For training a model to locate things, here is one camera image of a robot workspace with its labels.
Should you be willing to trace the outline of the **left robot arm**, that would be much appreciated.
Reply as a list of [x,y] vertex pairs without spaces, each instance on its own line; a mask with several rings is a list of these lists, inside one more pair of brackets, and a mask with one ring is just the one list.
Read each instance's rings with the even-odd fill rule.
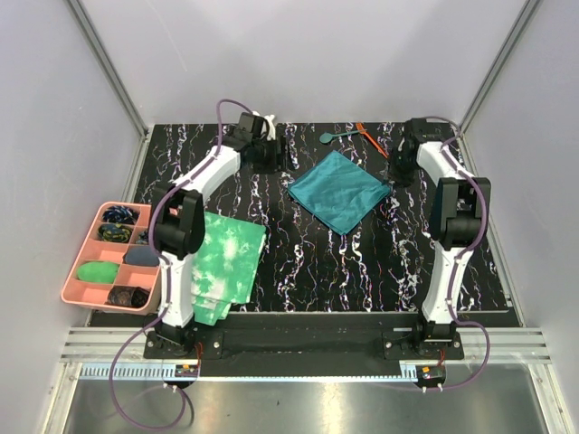
[[163,268],[162,302],[157,330],[169,330],[164,347],[174,357],[195,349],[195,336],[186,330],[194,318],[191,295],[192,263],[205,236],[204,206],[210,196],[245,166],[257,175],[288,169],[286,138],[278,133],[273,115],[243,112],[227,134],[192,170],[153,194],[148,245]]

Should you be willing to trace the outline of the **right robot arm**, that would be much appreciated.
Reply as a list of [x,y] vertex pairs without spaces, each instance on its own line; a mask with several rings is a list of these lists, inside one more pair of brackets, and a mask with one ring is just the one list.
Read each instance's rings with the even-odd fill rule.
[[464,272],[488,228],[491,183],[452,155],[450,144],[459,137],[456,132],[445,138],[435,118],[411,118],[389,159],[388,177],[395,186],[412,185],[422,170],[436,187],[428,223],[435,248],[432,276],[410,338],[413,352],[425,359],[454,337]]

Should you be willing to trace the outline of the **teal satin napkin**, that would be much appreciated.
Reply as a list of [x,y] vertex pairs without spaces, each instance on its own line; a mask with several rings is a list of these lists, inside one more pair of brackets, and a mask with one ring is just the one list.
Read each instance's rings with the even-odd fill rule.
[[289,195],[329,229],[350,233],[391,188],[337,151],[288,187]]

